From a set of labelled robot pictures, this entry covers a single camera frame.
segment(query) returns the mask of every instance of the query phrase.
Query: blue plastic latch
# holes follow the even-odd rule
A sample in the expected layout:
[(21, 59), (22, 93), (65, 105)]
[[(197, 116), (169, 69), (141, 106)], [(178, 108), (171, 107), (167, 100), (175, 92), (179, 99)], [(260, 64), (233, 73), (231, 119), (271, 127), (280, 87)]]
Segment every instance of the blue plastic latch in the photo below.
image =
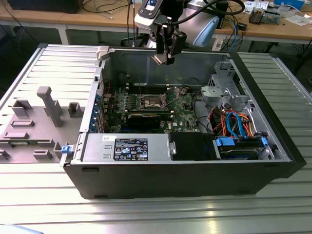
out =
[(74, 152), (74, 145), (64, 145), (61, 149), (62, 154), (72, 154)]
[(261, 141), (262, 141), (264, 147), (266, 147), (268, 145), (268, 141), (264, 137), (261, 138)]
[(217, 147), (219, 147), (219, 146), (221, 146), (222, 145), (222, 142), (221, 142), (221, 140), (220, 139), (217, 139), (217, 140), (215, 140), (216, 141), (216, 145), (217, 145)]
[(235, 146), (235, 142), (232, 138), (230, 137), (219, 137), (217, 140), (216, 140), (216, 144), (217, 146)]

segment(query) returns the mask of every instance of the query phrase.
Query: warning label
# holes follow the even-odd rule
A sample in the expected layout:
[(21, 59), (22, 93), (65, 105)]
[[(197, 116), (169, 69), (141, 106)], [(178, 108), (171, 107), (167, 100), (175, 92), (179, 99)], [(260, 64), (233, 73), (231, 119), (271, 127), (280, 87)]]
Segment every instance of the warning label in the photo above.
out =
[(116, 139), (115, 161), (147, 161), (147, 139)]

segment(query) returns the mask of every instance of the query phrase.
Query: white label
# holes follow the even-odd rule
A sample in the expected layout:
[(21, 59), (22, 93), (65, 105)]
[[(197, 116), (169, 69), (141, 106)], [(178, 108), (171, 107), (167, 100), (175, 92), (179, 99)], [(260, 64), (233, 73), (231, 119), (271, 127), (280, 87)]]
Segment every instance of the white label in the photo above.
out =
[(104, 135), (102, 141), (115, 141), (117, 136), (114, 135)]

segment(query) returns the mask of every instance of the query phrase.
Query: black cable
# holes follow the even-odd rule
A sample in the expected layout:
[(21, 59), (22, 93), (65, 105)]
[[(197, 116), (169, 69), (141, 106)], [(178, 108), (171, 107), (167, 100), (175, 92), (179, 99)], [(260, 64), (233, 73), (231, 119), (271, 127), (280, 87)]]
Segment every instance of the black cable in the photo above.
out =
[(305, 50), (302, 53), (301, 58), (298, 60), (295, 68), (294, 68), (294, 74), (296, 75), (297, 72), (301, 69), (301, 67), (308, 61), (309, 56), (312, 55), (312, 50), (310, 50), (306, 55), (305, 53), (308, 51), (309, 46), (311, 45), (312, 39), (310, 40), (309, 44), (305, 48)]
[(303, 51), (302, 55), (304, 55), (307, 52), (308, 47), (311, 45), (311, 42), (312, 42), (312, 38), (311, 38), (309, 44), (307, 45), (306, 49)]
[(196, 100), (197, 100), (197, 98), (198, 98), (199, 93), (200, 93), (200, 90), (197, 92), (196, 97), (195, 97), (195, 100), (194, 100), (194, 102), (193, 102), (194, 117), (195, 117), (195, 119), (198, 121), (198, 123), (206, 129), (207, 132), (212, 133), (212, 131), (211, 131), (207, 126), (205, 126), (205, 124), (203, 124), (202, 122), (199, 121), (199, 119), (204, 118), (204, 117), (207, 117), (207, 116), (201, 116), (201, 117), (197, 118), (197, 115), (196, 115), (196, 112), (195, 112), (195, 104), (196, 104)]
[(138, 37), (138, 27), (136, 27), (135, 47), (137, 46), (137, 37)]
[(128, 4), (128, 11), (127, 11), (127, 35), (128, 35), (127, 41), (128, 41), (128, 47), (130, 46), (129, 45), (129, 15), (130, 15), (130, 3)]
[(88, 9), (85, 8), (85, 5), (88, 3), (88, 2), (91, 2), (93, 0), (87, 0), (83, 5), (82, 5), (82, 8), (87, 11), (87, 12), (91, 12), (91, 13), (105, 13), (105, 12), (109, 12), (109, 11), (114, 11), (114, 10), (117, 10), (119, 8), (122, 8), (122, 7), (125, 7), (125, 6), (128, 6), (128, 5), (123, 5), (123, 6), (119, 6), (119, 7), (116, 7), (114, 9), (110, 9), (110, 10), (106, 10), (106, 11), (90, 11)]
[(11, 14), (11, 12), (8, 10), (8, 8), (6, 8), (5, 4), (4, 4), (4, 0), (2, 0), (2, 4), (4, 6), (4, 8), (6, 9), (6, 11), (11, 15), (11, 17), (25, 30), (25, 32), (37, 43), (39, 44), (39, 42), (33, 37), (33, 35), (31, 35), (26, 28), (21, 25), (21, 23)]
[[(7, 32), (5, 31), (5, 29), (3, 28), (3, 26), (0, 24), (0, 28), (1, 28), (1, 32), (2, 33), (4, 33), (5, 35), (7, 34)], [(10, 35), (8, 35), (8, 38), (10, 39), (10, 42), (11, 42), (11, 44), (12, 44), (12, 46), (13, 46), (13, 48), (15, 48), (17, 51), (18, 51), (18, 53), (19, 53), (19, 55), (22, 57), (22, 58), (24, 58), (24, 59), (26, 59), (26, 60), (28, 60), (29, 59), (29, 57), (26, 57), (26, 56), (24, 56), (21, 52), (20, 52), (20, 50), (23, 50), (23, 51), (25, 51), (25, 52), (27, 52), (27, 53), (29, 53), (30, 55), (32, 55), (32, 53), (31, 52), (29, 52), (28, 50), (26, 50), (25, 48), (23, 48), (23, 47), (17, 47), (15, 44), (14, 44), (14, 42), (13, 42), (13, 38), (10, 36)]]
[(238, 3), (241, 6), (241, 9), (239, 11), (235, 11), (235, 12), (220, 11), (220, 10), (218, 10), (215, 7), (212, 6), (213, 4), (215, 4), (217, 2), (221, 2), (221, 1), (224, 1), (224, 0), (213, 0), (212, 2), (204, 5), (202, 8), (200, 8), (199, 10), (195, 11), (193, 14), (191, 14), (190, 16), (188, 16), (188, 17), (186, 17), (186, 18), (184, 18), (182, 20), (175, 21), (175, 22), (169, 21), (168, 25), (179, 25), (179, 24), (182, 24), (182, 23), (192, 19), (193, 17), (197, 16), (200, 12), (204, 11), (208, 7), (210, 7), (211, 9), (213, 9), (214, 11), (216, 11), (219, 14), (230, 15), (230, 16), (237, 15), (239, 13), (242, 13), (245, 10), (245, 5), (244, 5), (244, 3), (241, 0), (229, 0), (229, 1), (236, 2), (236, 3)]
[(188, 80), (196, 80), (201, 86), (204, 86), (200, 81), (199, 79), (195, 78), (195, 77), (190, 77), (190, 78), (187, 78), (184, 82), (183, 82), (183, 86), (185, 86), (185, 83), (188, 81)]
[(298, 49), (297, 47), (298, 45), (292, 43), (292, 46), (296, 49), (296, 51), (298, 51), (299, 53), (302, 53), (302, 51)]
[(96, 10), (98, 10), (100, 7), (103, 7), (103, 6), (111, 6), (111, 5), (114, 5), (114, 4), (116, 4), (118, 2), (118, 0), (115, 0), (115, 2), (113, 2), (113, 3), (110, 3), (110, 4), (102, 4), (102, 5), (100, 5), (100, 6), (96, 6)]

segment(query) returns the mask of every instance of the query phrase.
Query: aluminum slotted surface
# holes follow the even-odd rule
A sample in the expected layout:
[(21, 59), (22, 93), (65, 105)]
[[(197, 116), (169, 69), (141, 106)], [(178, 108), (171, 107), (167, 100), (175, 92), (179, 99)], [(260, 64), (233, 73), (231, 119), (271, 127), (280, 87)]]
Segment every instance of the aluminum slotted surface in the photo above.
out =
[(279, 59), (268, 54), (239, 55), (302, 156), (309, 160), (312, 157), (311, 96)]
[[(36, 62), (40, 66), (54, 64), (62, 66), (60, 61), (76, 61), (82, 67), (92, 67), (95, 62), (95, 47), (49, 46), (49, 51), (62, 49), (78, 53), (89, 53), (91, 48), (94, 57), (41, 56)], [(277, 69), (277, 63), (267, 55), (249, 59), (246, 63), (254, 64), (253, 68), (262, 68), (271, 64)], [(23, 89), (29, 91), (31, 85), (42, 80), (27, 77), (28, 83), (22, 83)], [(69, 92), (77, 92), (74, 99), (79, 99), (84, 89), (90, 86), (88, 78), (49, 78), (55, 91), (63, 92), (67, 85)], [(311, 115), (308, 101), (301, 102), (298, 88), (294, 83), (283, 83), (283, 89), (265, 81), (259, 84), (263, 92), (272, 97), (269, 101), (287, 127), (300, 152), (307, 161), (307, 166), (289, 179), (278, 179), (270, 183), (257, 195), (245, 196), (210, 196), (191, 198), (155, 198), (129, 200), (85, 200), (59, 164), (0, 164), (0, 224), (13, 223), (29, 227), (45, 234), (125, 234), (125, 233), (171, 233), (171, 234), (250, 234), (250, 233), (306, 233), (312, 231), (312, 146), (309, 143), (312, 127), (300, 127), (301, 121), (309, 120), (300, 117), (300, 112)], [(292, 93), (292, 98), (301, 98), (300, 102), (289, 102), (274, 97), (281, 97), (284, 90)], [(1, 111), (10, 111), (8, 106)]]

